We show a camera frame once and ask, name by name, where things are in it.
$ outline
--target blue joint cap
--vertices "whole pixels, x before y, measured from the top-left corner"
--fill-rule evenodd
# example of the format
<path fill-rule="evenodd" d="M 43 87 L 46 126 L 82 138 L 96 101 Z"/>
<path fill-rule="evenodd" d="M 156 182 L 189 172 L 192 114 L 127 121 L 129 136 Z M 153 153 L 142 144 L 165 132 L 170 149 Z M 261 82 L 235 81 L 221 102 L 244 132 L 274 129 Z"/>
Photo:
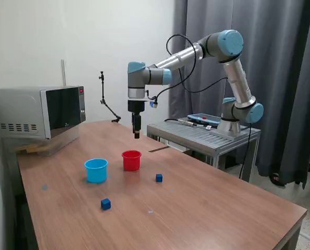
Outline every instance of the blue joint cap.
<path fill-rule="evenodd" d="M 260 103 L 255 104 L 249 111 L 245 118 L 248 123 L 256 123 L 259 121 L 264 114 L 264 106 Z"/>
<path fill-rule="evenodd" d="M 243 37 L 237 30 L 224 30 L 219 33 L 217 43 L 223 54 L 236 56 L 243 50 Z"/>
<path fill-rule="evenodd" d="M 229 103 L 229 102 L 233 102 L 233 101 L 236 101 L 236 98 L 234 97 L 226 97 L 226 98 L 223 98 L 223 103 Z"/>
<path fill-rule="evenodd" d="M 162 85 L 168 85 L 172 82 L 172 74 L 170 69 L 163 69 Z"/>
<path fill-rule="evenodd" d="M 163 175 L 161 173 L 156 174 L 156 182 L 162 182 L 163 181 Z"/>
<path fill-rule="evenodd" d="M 140 62 L 140 61 L 130 61 L 128 63 L 128 67 L 127 67 L 127 73 L 133 73 L 135 71 L 139 71 L 142 70 L 146 67 L 146 64 L 144 62 Z"/>
<path fill-rule="evenodd" d="M 111 208 L 111 201 L 108 198 L 101 200 L 101 208 L 103 210 L 110 209 Z"/>

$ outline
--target white wall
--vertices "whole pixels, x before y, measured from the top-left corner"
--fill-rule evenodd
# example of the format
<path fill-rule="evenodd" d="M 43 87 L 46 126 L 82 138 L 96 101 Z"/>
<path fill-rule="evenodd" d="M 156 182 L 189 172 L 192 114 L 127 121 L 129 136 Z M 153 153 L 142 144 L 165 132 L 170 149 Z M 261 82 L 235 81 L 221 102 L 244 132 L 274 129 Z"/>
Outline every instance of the white wall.
<path fill-rule="evenodd" d="M 61 85 L 60 0 L 0 0 L 0 86 Z"/>
<path fill-rule="evenodd" d="M 109 106 L 131 125 L 127 111 L 127 64 L 144 61 L 151 65 L 167 57 L 165 43 L 172 35 L 174 1 L 71 0 L 65 2 L 67 82 L 85 85 L 87 121 L 113 119 L 100 104 L 99 72 L 105 72 L 105 98 Z M 152 86 L 157 94 L 162 86 Z M 159 107 L 147 103 L 141 114 L 146 124 L 168 116 L 168 93 L 159 98 Z"/>

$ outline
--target cart leg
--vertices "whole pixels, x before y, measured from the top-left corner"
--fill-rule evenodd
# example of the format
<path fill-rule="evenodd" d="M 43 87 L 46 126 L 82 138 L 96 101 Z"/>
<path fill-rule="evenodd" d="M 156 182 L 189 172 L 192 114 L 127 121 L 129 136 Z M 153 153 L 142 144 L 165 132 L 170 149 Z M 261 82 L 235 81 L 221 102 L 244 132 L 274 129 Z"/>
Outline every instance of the cart leg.
<path fill-rule="evenodd" d="M 257 157 L 259 138 L 250 141 L 250 146 L 247 152 L 247 157 L 245 159 L 245 164 L 242 173 L 242 180 L 250 182 L 253 176 L 253 170 L 255 165 L 255 160 Z"/>

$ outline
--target wooden board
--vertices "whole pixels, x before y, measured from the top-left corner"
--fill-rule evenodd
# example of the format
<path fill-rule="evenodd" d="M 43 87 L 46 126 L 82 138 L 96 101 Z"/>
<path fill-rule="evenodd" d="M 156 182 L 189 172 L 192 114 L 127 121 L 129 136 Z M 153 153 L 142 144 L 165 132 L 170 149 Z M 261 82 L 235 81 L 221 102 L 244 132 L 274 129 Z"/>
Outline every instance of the wooden board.
<path fill-rule="evenodd" d="M 53 156 L 19 155 L 39 249 L 273 249 L 306 214 L 175 149 L 148 152 L 154 146 L 163 144 L 94 122 Z M 139 171 L 123 171 L 128 149 L 142 152 Z M 108 179 L 87 183 L 84 162 L 99 157 Z"/>

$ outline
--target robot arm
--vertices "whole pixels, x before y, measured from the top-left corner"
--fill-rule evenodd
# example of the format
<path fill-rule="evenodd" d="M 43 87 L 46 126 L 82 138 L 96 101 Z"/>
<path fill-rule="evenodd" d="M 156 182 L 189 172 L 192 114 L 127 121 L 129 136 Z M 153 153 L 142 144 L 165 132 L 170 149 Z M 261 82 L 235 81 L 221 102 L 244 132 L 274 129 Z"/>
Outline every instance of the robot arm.
<path fill-rule="evenodd" d="M 223 65 L 235 98 L 225 98 L 222 119 L 229 121 L 244 120 L 254 123 L 263 115 L 263 106 L 256 102 L 246 81 L 246 75 L 240 62 L 243 50 L 243 38 L 236 30 L 224 30 L 210 34 L 169 58 L 146 67 L 142 62 L 128 64 L 128 110 L 132 112 L 132 124 L 135 138 L 141 129 L 140 112 L 144 111 L 145 85 L 167 85 L 171 83 L 171 71 L 206 57 L 216 57 Z"/>

